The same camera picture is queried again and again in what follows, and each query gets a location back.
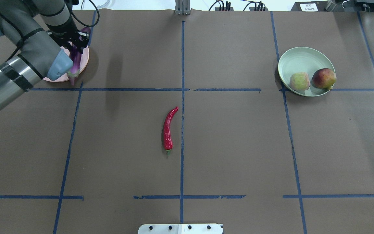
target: black tape band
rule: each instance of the black tape band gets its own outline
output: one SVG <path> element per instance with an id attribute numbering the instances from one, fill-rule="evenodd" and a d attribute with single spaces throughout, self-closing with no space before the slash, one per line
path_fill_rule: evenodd
<path id="1" fill-rule="evenodd" d="M 24 58 L 24 56 L 22 56 L 21 54 L 18 54 L 17 56 L 22 61 L 24 61 L 31 68 L 31 70 L 33 70 L 37 74 L 37 76 L 40 77 L 40 79 L 43 80 L 44 77 L 41 75 L 41 73 L 30 62 L 28 62 L 28 60 L 26 58 Z"/>
<path id="2" fill-rule="evenodd" d="M 36 16 L 38 14 L 38 8 L 32 0 L 21 0 L 21 2 L 28 7 L 32 16 Z"/>
<path id="3" fill-rule="evenodd" d="M 28 82 L 28 80 L 24 76 L 18 74 L 18 72 L 8 63 L 4 62 L 3 64 L 1 64 L 0 70 L 15 84 L 17 84 L 17 86 L 24 90 L 24 92 L 28 92 L 33 88 L 33 85 Z"/>
<path id="4" fill-rule="evenodd" d="M 63 5 L 62 9 L 59 10 L 58 12 L 54 13 L 54 14 L 51 14 L 51 15 L 40 14 L 40 15 L 46 16 L 46 17 L 56 16 L 56 15 L 60 14 L 63 11 L 63 9 L 64 9 L 65 6 L 66 5 Z"/>
<path id="5" fill-rule="evenodd" d="M 36 30 L 33 30 L 33 31 L 29 32 L 27 35 L 24 36 L 24 42 L 28 38 L 30 38 L 31 36 L 33 36 L 34 34 L 36 34 L 38 32 L 41 32 L 41 31 L 44 31 L 44 29 L 43 28 L 37 28 Z M 17 42 L 16 46 L 19 47 L 20 43 L 21 43 L 21 40 L 19 42 Z"/>

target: robotic arm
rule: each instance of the robotic arm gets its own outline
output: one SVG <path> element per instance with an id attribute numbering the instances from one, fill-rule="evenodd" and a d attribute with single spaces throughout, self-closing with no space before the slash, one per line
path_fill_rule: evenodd
<path id="1" fill-rule="evenodd" d="M 44 77 L 56 80 L 73 66 L 60 46 L 70 49 L 72 42 L 83 52 L 89 34 L 77 30 L 71 7 L 71 0 L 0 0 L 0 36 L 6 35 L 18 48 L 0 65 L 0 110 Z M 50 31 L 33 19 L 37 14 Z"/>

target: plate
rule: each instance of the plate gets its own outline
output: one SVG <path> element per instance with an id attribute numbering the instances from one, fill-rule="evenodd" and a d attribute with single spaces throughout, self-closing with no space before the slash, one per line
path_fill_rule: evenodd
<path id="1" fill-rule="evenodd" d="M 312 84 L 313 74 L 321 68 L 330 68 L 334 73 L 336 72 L 333 64 L 324 54 L 308 47 L 295 47 L 287 50 L 278 63 L 279 76 L 285 86 L 292 92 L 306 97 L 317 97 L 329 92 L 327 89 L 318 89 Z M 311 82 L 309 89 L 295 91 L 290 88 L 290 78 L 296 72 L 308 73 Z"/>
<path id="2" fill-rule="evenodd" d="M 61 47 L 64 52 L 67 54 L 67 56 L 70 55 L 70 52 L 68 49 Z M 80 59 L 80 73 L 86 68 L 87 63 L 89 62 L 89 46 L 86 46 L 86 48 L 83 49 L 82 58 Z M 49 81 L 49 82 L 64 82 L 68 81 L 69 78 L 67 77 L 67 73 L 59 77 L 57 80 L 50 80 L 47 77 L 44 77 L 43 80 Z"/>

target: white metal plate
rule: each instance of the white metal plate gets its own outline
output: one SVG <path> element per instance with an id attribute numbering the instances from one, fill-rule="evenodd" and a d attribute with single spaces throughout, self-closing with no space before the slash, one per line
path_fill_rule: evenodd
<path id="1" fill-rule="evenodd" d="M 221 224 L 141 225 L 138 234 L 223 234 Z"/>

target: white label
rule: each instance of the white label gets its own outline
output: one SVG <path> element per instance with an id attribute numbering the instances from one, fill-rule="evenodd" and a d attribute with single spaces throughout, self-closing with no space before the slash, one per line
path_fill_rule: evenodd
<path id="1" fill-rule="evenodd" d="M 300 4 L 302 11 L 318 11 L 317 5 L 315 3 L 304 3 Z"/>

